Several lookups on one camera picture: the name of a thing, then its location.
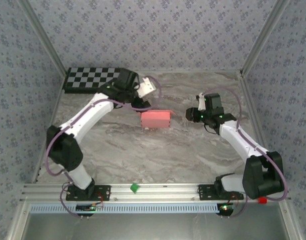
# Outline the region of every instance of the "pink block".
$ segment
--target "pink block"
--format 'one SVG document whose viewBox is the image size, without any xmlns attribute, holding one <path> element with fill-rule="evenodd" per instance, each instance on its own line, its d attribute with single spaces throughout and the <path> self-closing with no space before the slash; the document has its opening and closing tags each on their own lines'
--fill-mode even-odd
<svg viewBox="0 0 306 240">
<path fill-rule="evenodd" d="M 164 129 L 169 128 L 171 122 L 171 110 L 149 110 L 141 113 L 143 128 Z"/>
</svg>

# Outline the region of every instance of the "cable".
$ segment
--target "cable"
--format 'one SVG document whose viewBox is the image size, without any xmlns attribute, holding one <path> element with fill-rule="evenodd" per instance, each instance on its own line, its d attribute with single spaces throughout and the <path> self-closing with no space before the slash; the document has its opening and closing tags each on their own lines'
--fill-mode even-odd
<svg viewBox="0 0 306 240">
<path fill-rule="evenodd" d="M 232 219 L 232 218 L 236 218 L 236 217 L 240 216 L 240 215 L 245 211 L 245 209 L 246 209 L 246 207 L 247 207 L 248 196 L 245 195 L 245 198 L 246 198 L 246 199 L 245 199 L 245 204 L 244 204 L 243 208 L 242 208 L 237 214 L 232 215 L 232 216 L 222 216 L 222 217 L 224 217 L 224 218 L 226 218 L 226 219 Z"/>
<path fill-rule="evenodd" d="M 283 184 L 284 184 L 284 194 L 283 196 L 281 196 L 280 198 L 271 198 L 271 197 L 266 197 L 268 200 L 271 200 L 271 201 L 282 201 L 284 200 L 286 197 L 287 197 L 287 194 L 288 194 L 288 184 L 286 182 L 286 179 L 285 179 L 285 176 L 283 175 L 282 171 L 279 169 L 279 167 L 276 165 L 276 163 L 265 153 L 263 152 L 261 149 L 257 148 L 256 145 L 254 145 L 243 133 L 242 131 L 239 129 L 239 126 L 240 126 L 240 121 L 241 121 L 241 118 L 242 118 L 242 104 L 241 104 L 241 101 L 238 97 L 238 95 L 231 89 L 229 89 L 228 87 L 224 87 L 224 86 L 218 86 L 218 87 L 213 87 L 213 88 L 210 88 L 208 89 L 207 92 L 210 92 L 210 91 L 213 91 L 213 90 L 216 90 L 216 89 L 225 89 L 229 92 L 231 92 L 235 98 L 237 99 L 237 102 L 238 102 L 238 105 L 239 105 L 239 118 L 237 119 L 237 124 L 236 124 L 236 128 L 237 128 L 237 132 L 239 133 L 239 135 L 250 145 L 252 146 L 256 151 L 258 151 L 260 154 L 262 154 L 269 162 L 271 165 L 273 165 L 273 167 L 276 169 L 276 171 L 278 172 L 279 176 L 281 177 L 282 181 L 283 181 Z"/>
<path fill-rule="evenodd" d="M 208 133 L 210 133 L 210 134 L 217 134 L 217 133 L 215 133 L 215 132 L 208 131 L 207 128 L 206 128 L 206 126 L 207 126 L 207 125 L 204 123 L 204 129 L 205 129 Z"/>
<path fill-rule="evenodd" d="M 62 190 L 64 190 L 63 188 L 64 188 L 64 184 L 69 184 L 70 182 L 65 182 L 65 183 L 63 183 L 63 185 L 62 185 Z"/>
<path fill-rule="evenodd" d="M 99 193 L 99 192 L 97 192 L 96 194 L 97 194 L 98 196 L 101 197 L 101 202 L 98 202 L 98 203 L 96 203 L 95 205 L 102 204 L 102 209 L 103 209 L 103 208 L 104 208 L 104 197 L 103 197 L 103 195 L 102 195 L 101 193 Z"/>
<path fill-rule="evenodd" d="M 236 198 L 236 200 L 237 200 L 237 204 L 236 204 L 236 207 L 238 206 L 238 203 L 239 203 L 239 201 L 238 201 L 238 197 L 237 197 L 237 195 L 236 194 L 234 194 L 233 192 L 232 192 L 232 194 L 231 194 L 231 198 L 229 199 L 229 201 L 226 203 L 226 205 L 227 204 L 229 204 L 230 202 L 231 202 L 231 200 L 232 200 L 232 196 L 234 196 L 235 198 Z"/>
<path fill-rule="evenodd" d="M 74 185 L 74 183 L 69 183 L 69 184 L 67 184 L 65 187 L 62 187 L 62 191 L 61 191 L 61 193 L 59 194 L 59 200 L 60 200 L 60 202 L 61 202 L 63 208 L 65 208 L 65 210 L 66 210 L 69 214 L 71 214 L 73 217 L 76 217 L 76 218 L 78 218 L 78 219 L 82 219 L 82 218 L 83 218 L 82 216 L 79 216 L 79 215 L 77 215 L 76 213 L 72 212 L 70 209 L 68 209 L 68 207 L 65 205 L 65 203 L 64 203 L 64 201 L 63 201 L 63 193 L 64 193 L 65 189 L 68 188 L 69 186 L 73 186 L 73 185 Z"/>
<path fill-rule="evenodd" d="M 112 100 L 112 99 L 100 99 L 100 100 L 97 100 L 93 103 L 93 105 L 90 105 L 88 108 L 86 108 L 79 116 L 76 117 L 76 119 L 71 122 L 71 124 L 65 128 L 63 128 L 60 132 L 58 132 L 54 138 L 51 140 L 51 142 L 49 143 L 48 147 L 46 148 L 46 153 L 45 153 L 45 168 L 46 168 L 46 171 L 48 172 L 48 174 L 50 174 L 51 176 L 58 176 L 60 175 L 62 172 L 64 172 L 64 170 L 62 169 L 61 171 L 57 172 L 57 173 L 53 173 L 50 169 L 49 169 L 49 164 L 48 164 L 48 156 L 49 156 L 49 153 L 50 153 L 50 150 L 54 144 L 54 142 L 65 132 L 67 131 L 70 127 L 73 127 L 74 124 L 76 124 L 76 122 L 78 122 L 78 120 L 80 120 L 94 105 L 97 105 L 99 103 L 102 103 L 102 102 L 111 102 L 111 103 L 114 103 L 114 104 L 117 104 L 117 105 L 121 105 L 122 107 L 126 107 L 126 108 L 129 108 L 129 109 L 133 109 L 135 111 L 146 111 L 146 110 L 150 110 L 154 107 L 156 107 L 160 101 L 161 101 L 161 98 L 162 98 L 162 87 L 160 85 L 160 83 L 158 82 L 157 79 L 155 79 L 154 77 L 152 76 L 146 76 L 146 78 L 149 78 L 151 80 L 153 80 L 159 90 L 159 94 L 158 94 L 158 101 L 155 105 L 152 105 L 150 107 L 146 107 L 146 108 L 136 108 L 136 107 L 132 107 L 131 105 L 128 105 L 128 104 L 125 104 L 125 103 L 122 103 L 122 102 L 118 102 L 118 101 L 115 101 L 115 100 Z M 65 172 L 65 175 L 70 179 L 70 181 L 73 181 L 69 175 Z"/>
<path fill-rule="evenodd" d="M 74 182 L 73 179 L 68 175 L 67 171 L 64 171 L 64 174 L 71 183 Z"/>
</svg>

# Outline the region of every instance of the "gray marble table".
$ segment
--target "gray marble table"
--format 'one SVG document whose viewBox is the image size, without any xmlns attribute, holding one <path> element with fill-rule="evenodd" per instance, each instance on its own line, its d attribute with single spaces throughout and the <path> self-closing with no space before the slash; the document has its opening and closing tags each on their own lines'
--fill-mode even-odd
<svg viewBox="0 0 306 240">
<path fill-rule="evenodd" d="M 195 95 L 208 88 L 225 86 L 233 89 L 243 104 L 242 127 L 254 136 L 244 97 L 236 73 L 188 72 L 151 73 L 163 91 L 160 109 L 173 110 L 168 129 L 143 129 L 138 114 L 115 109 L 86 134 L 81 142 L 83 164 L 97 183 L 208 183 L 216 176 L 239 172 L 243 162 L 227 141 L 204 130 L 202 123 L 186 120 L 185 111 L 197 107 Z M 238 116 L 235 97 L 225 90 L 217 91 L 226 113 Z M 157 93 L 150 97 L 155 101 Z M 63 94 L 54 124 L 73 117 L 92 95 Z M 55 172 L 58 167 L 50 164 Z M 65 176 L 51 177 L 44 164 L 39 183 L 63 183 Z"/>
</svg>

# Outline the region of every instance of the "blue floral wallpaper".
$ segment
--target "blue floral wallpaper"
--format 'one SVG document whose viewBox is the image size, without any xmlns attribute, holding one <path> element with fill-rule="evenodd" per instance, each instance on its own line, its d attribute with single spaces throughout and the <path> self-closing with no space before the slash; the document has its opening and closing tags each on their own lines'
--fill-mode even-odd
<svg viewBox="0 0 306 240">
<path fill-rule="evenodd" d="M 30 0 L 65 67 L 240 69 L 275 0 Z"/>
<path fill-rule="evenodd" d="M 247 80 L 306 235 L 306 0 L 291 1 Z"/>
<path fill-rule="evenodd" d="M 31 182 L 61 77 L 15 0 L 0 0 L 0 239 Z"/>
</svg>

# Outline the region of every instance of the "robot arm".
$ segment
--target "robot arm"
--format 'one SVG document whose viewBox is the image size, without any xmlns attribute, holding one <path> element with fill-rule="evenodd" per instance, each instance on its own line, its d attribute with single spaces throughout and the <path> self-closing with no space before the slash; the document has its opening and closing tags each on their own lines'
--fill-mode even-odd
<svg viewBox="0 0 306 240">
<path fill-rule="evenodd" d="M 193 122 L 202 121 L 218 135 L 227 140 L 241 156 L 245 163 L 244 174 L 226 174 L 218 176 L 215 189 L 221 192 L 246 193 L 250 198 L 257 199 L 284 190 L 283 182 L 275 168 L 257 151 L 266 153 L 283 172 L 282 158 L 277 152 L 269 152 L 254 141 L 241 127 L 237 129 L 237 120 L 230 113 L 224 113 L 220 96 L 217 93 L 196 96 L 199 107 L 186 110 L 186 118 Z M 252 147 L 240 135 L 238 130 L 253 144 Z"/>
<path fill-rule="evenodd" d="M 57 133 L 67 128 L 54 142 L 49 157 L 67 171 L 74 185 L 84 191 L 86 196 L 92 194 L 94 180 L 81 163 L 83 154 L 79 144 L 94 124 L 117 106 L 111 101 L 103 100 L 131 103 L 134 108 L 139 109 L 150 107 L 149 102 L 143 101 L 142 98 L 156 88 L 148 78 L 144 78 L 141 83 L 135 82 L 136 78 L 138 79 L 137 73 L 122 68 L 119 77 L 102 85 L 99 92 L 78 114 L 60 127 L 52 125 L 47 130 L 49 145 Z"/>
</svg>

